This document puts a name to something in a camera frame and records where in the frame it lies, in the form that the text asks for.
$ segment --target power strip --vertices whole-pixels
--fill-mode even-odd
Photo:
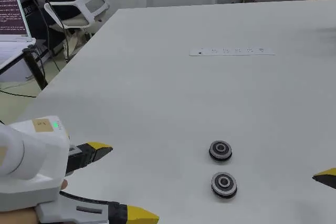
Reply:
[[[275,55],[269,48],[195,48],[190,56],[243,56],[243,55]]]

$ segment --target metal bearing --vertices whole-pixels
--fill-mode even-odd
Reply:
[[[231,199],[237,193],[235,178],[229,173],[216,173],[212,177],[211,188],[220,198]]]
[[[226,161],[232,156],[231,146],[224,141],[214,141],[210,146],[209,154],[215,161]]]

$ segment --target cable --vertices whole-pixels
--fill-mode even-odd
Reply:
[[[6,92],[6,91],[3,91],[3,90],[0,90],[1,93],[4,93],[4,94],[9,94],[9,95],[14,95],[16,97],[29,97],[29,98],[36,98],[32,95],[25,95],[25,94],[13,94],[13,93],[9,93],[9,92]]]
[[[45,18],[43,16],[43,13],[42,11],[38,8],[38,4],[36,3],[35,0],[33,0],[34,4],[36,5],[37,9],[40,11],[41,15],[42,15],[42,19],[44,20],[45,22]],[[47,40],[48,40],[48,50],[49,50],[49,53],[50,53],[50,46],[49,46],[49,29],[48,29],[48,26],[47,26]],[[38,55],[38,58],[39,58],[39,61],[41,63],[41,68],[42,68],[42,73],[43,73],[43,77],[44,77],[44,80],[46,80],[46,72],[45,72],[45,69],[44,69],[44,65],[43,65],[43,61],[42,61],[42,58],[40,56],[39,53],[36,53]]]
[[[36,2],[36,0],[33,0],[34,4],[36,5],[36,8],[39,10],[40,14],[41,14],[41,17],[43,19],[43,22],[44,24],[46,25],[46,28],[47,28],[47,44],[48,44],[48,52],[49,52],[49,55],[51,56],[51,59],[53,60],[56,68],[58,69],[58,71],[60,72],[60,69],[57,65],[57,63],[55,62],[54,58],[53,58],[53,54],[51,53],[51,50],[50,50],[50,35],[49,35],[49,26],[46,22],[46,19],[43,15],[43,12],[41,11],[41,9],[39,8],[39,5],[38,3]],[[45,70],[44,70],[44,65],[43,65],[43,61],[41,59],[41,56],[39,55],[39,59],[40,59],[40,62],[41,62],[41,68],[42,68],[42,72],[43,72],[43,76],[44,76],[44,79],[46,79],[46,73],[45,73]]]
[[[67,38],[67,33],[66,33],[66,29],[64,27],[64,24],[62,22],[62,20],[60,19],[60,17],[58,16],[58,14],[56,13],[55,9],[53,8],[52,4],[50,3],[49,0],[46,0],[46,2],[48,3],[48,5],[50,6],[51,10],[55,13],[57,19],[59,20],[59,22],[61,23],[62,25],[62,29],[63,29],[63,32],[64,32],[64,36],[65,36],[65,41],[67,43],[67,59],[69,60],[69,41],[68,41],[68,38]]]

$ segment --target yellow object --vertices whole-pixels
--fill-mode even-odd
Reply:
[[[159,217],[140,207],[127,206],[126,224],[157,224]]]
[[[98,142],[89,142],[88,145],[90,145],[91,147],[93,147],[96,150],[101,149],[101,148],[112,148],[112,146],[110,146],[110,145],[103,144],[103,143],[98,143]]]
[[[316,176],[321,176],[321,175],[331,175],[331,176],[336,176],[336,168],[331,168],[329,170],[325,170],[323,172],[317,173],[314,175],[314,177]]]

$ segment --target finger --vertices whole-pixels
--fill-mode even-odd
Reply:
[[[62,186],[61,186],[61,190],[67,188],[67,186],[68,186],[68,182],[67,182],[67,180],[65,179],[65,180],[63,180],[63,183],[62,183]]]

